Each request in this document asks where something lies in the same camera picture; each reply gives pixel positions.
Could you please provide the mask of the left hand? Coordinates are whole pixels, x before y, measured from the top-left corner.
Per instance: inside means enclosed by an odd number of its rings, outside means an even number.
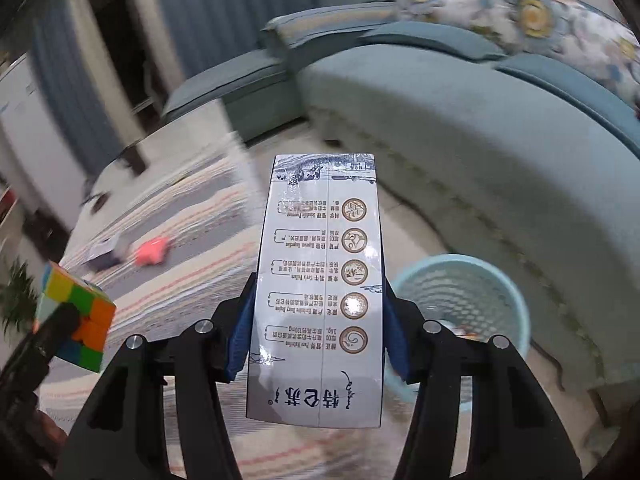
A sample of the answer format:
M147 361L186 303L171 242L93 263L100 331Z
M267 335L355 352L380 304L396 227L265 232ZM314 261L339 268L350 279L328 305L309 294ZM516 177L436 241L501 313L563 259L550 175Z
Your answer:
M67 440L66 432L45 412L35 411L35 420L40 423L52 456L58 458Z

